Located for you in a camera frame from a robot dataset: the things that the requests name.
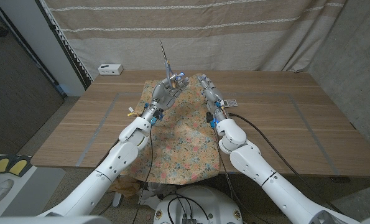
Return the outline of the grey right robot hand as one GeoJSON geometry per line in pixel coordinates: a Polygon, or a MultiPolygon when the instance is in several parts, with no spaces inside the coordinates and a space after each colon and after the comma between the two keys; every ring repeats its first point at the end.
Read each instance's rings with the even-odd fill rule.
{"type": "Polygon", "coordinates": [[[202,95],[205,97],[207,110],[213,115],[215,121],[227,119],[228,115],[224,110],[224,99],[217,87],[213,82],[205,75],[197,76],[200,85],[202,86],[202,95]]]}

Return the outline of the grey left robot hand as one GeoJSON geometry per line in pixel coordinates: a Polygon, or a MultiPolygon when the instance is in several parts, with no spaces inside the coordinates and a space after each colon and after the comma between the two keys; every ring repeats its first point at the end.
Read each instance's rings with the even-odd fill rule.
{"type": "Polygon", "coordinates": [[[153,119],[162,120],[163,112],[173,106],[175,100],[190,83],[189,78],[183,76],[183,73],[175,73],[168,75],[167,78],[158,83],[152,92],[152,100],[141,114],[141,118],[148,122],[153,119]]]}

